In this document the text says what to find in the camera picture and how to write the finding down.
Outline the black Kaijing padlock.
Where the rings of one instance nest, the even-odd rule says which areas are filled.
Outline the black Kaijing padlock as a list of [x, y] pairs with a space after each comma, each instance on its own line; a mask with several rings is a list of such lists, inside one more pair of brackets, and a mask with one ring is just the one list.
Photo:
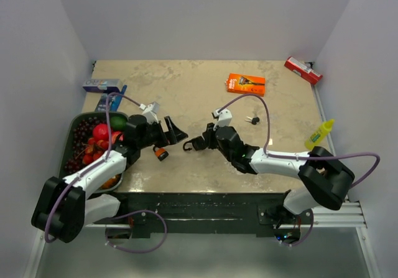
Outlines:
[[193, 138], [183, 144], [183, 150], [184, 151], [202, 151], [207, 148], [207, 144], [205, 142], [205, 139], [201, 136], [198, 136], [196, 138]]

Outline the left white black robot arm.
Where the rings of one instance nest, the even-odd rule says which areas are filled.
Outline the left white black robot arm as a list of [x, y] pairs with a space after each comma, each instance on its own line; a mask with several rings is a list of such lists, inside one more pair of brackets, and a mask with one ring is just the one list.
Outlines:
[[149, 123], [143, 115], [127, 119], [123, 140], [111, 146], [100, 158], [80, 171], [64, 178], [51, 177], [42, 188], [31, 224], [43, 231], [48, 242], [74, 240], [82, 228], [102, 219], [123, 223], [129, 208], [112, 195], [93, 198], [97, 189], [111, 177], [123, 173], [141, 156], [146, 147], [161, 149], [178, 144], [188, 137], [170, 117], [164, 118], [167, 130], [160, 123]]

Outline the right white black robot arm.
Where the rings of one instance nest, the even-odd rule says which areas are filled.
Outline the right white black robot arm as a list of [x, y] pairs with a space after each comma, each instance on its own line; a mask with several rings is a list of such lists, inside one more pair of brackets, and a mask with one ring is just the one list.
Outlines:
[[243, 174], [275, 174], [300, 180], [302, 188], [287, 191], [282, 203], [265, 211], [277, 226], [290, 224], [302, 212], [317, 206], [338, 211], [354, 180], [354, 173], [323, 147], [299, 153], [265, 151], [244, 143], [232, 126], [209, 123], [190, 143], [196, 151], [219, 150]]

